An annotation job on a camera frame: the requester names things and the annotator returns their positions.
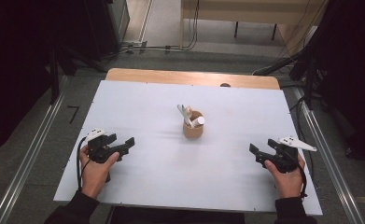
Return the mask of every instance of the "black controller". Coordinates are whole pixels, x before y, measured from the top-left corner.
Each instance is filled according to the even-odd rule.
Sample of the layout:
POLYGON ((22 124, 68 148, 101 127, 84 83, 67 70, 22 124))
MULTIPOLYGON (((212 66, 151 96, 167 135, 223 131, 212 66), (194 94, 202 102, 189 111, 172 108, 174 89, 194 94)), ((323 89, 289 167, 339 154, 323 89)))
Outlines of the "black controller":
POLYGON ((256 156, 256 161, 261 163, 263 168, 266 168, 264 165, 266 160, 271 161, 281 173, 291 172, 298 167, 297 148, 277 143, 273 139, 269 139, 267 145, 275 149, 275 155, 261 152, 252 144, 249 146, 249 151, 256 156))
MULTIPOLYGON (((118 161, 122 160, 122 157, 126 154, 129 154, 130 147, 133 147, 135 145, 134 138, 130 138, 127 140, 124 144, 115 146, 115 147, 109 147, 108 145, 113 143, 116 140, 116 134, 113 133, 109 136, 106 135, 100 135, 92 140, 89 141, 89 152, 88 156, 92 161, 98 162, 98 163, 104 163, 107 161, 107 159, 115 152, 119 153, 118 161)), ((106 182, 109 182, 110 175, 108 173, 108 176, 106 178, 106 182)))

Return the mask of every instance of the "person's hand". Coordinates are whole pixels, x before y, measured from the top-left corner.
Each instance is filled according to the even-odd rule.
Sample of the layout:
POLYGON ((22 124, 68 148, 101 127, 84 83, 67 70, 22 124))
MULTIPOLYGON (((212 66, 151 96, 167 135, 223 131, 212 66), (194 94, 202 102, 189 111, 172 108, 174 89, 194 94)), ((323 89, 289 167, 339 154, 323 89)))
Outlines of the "person's hand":
MULTIPOLYGON (((89 161, 87 153, 89 147, 85 146, 80 150, 80 162, 83 169, 84 165, 89 161)), ((97 199, 98 195, 104 187, 107 174, 112 165, 118 160, 119 153, 113 153, 105 163, 97 163, 95 161, 89 161, 86 168, 84 168, 82 179, 82 193, 87 196, 97 199)))
MULTIPOLYGON (((301 155, 298 154, 298 162, 304 169, 305 162, 301 155)), ((275 187, 280 198, 300 197, 302 190, 302 175, 299 168, 292 172, 280 173, 271 161, 265 161, 264 164, 269 172, 273 175, 275 187)))

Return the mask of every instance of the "sleeve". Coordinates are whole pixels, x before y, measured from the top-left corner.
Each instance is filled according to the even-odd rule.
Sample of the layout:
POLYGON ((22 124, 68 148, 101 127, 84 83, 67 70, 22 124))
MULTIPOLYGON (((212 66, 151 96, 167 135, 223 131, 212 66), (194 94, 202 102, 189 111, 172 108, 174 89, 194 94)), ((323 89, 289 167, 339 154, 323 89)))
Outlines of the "sleeve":
POLYGON ((71 223, 89 224, 91 214, 98 205, 98 201, 78 191, 66 206, 59 206, 46 219, 45 224, 71 223))
POLYGON ((301 198, 285 198, 275 201, 277 220, 274 224, 316 224, 316 219, 305 214, 301 198))

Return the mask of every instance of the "wooden cup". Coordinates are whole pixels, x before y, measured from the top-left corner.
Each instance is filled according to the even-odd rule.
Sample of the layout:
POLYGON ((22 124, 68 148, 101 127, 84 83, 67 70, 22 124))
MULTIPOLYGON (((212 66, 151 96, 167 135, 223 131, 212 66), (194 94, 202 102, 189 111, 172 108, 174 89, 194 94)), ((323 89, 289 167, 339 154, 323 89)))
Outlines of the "wooden cup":
MULTIPOLYGON (((202 116, 202 113, 200 111, 192 111, 192 115, 190 117, 191 121, 194 121, 195 119, 202 116)), ((186 138, 199 138, 202 136, 204 130, 204 125, 199 125, 194 128, 188 127, 188 125, 185 123, 185 120, 183 122, 183 134, 186 138)))

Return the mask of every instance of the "white tabletop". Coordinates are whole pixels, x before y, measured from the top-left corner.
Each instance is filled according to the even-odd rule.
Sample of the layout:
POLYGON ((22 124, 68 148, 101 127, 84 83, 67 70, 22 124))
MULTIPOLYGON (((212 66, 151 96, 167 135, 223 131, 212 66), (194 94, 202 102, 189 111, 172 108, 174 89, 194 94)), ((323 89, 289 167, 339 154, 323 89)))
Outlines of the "white tabletop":
MULTIPOLYGON (((277 199, 272 176, 255 162, 249 144, 274 154, 269 138, 296 137, 282 91, 102 81, 55 201, 74 196, 77 144, 93 128, 117 134, 110 146, 135 138, 130 154, 112 167, 101 203, 238 212, 273 212, 277 199), (185 138, 178 104, 203 113, 201 138, 185 138)), ((305 172, 305 211, 322 215, 305 172)))

